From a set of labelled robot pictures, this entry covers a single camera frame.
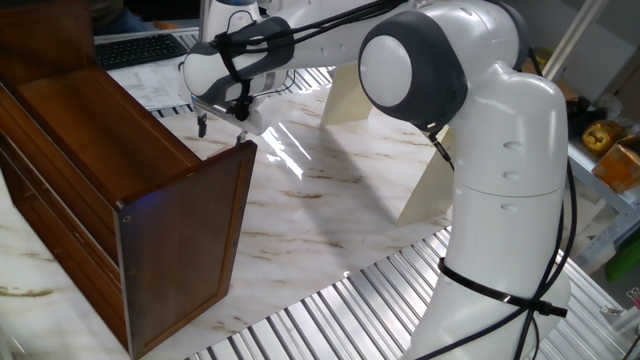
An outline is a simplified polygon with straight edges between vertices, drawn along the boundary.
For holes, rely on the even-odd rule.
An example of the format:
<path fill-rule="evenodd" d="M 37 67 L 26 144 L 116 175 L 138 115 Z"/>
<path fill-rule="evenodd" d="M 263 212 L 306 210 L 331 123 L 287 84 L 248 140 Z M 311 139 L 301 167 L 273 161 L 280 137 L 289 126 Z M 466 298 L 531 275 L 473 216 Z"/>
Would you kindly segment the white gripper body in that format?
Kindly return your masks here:
<path fill-rule="evenodd" d="M 192 95 L 191 102 L 196 113 L 196 121 L 198 115 L 207 115 L 207 130 L 210 119 L 221 120 L 254 135 L 262 134 L 270 126 L 270 121 L 259 108 L 263 100 L 251 95 L 221 102 L 207 102 Z"/>

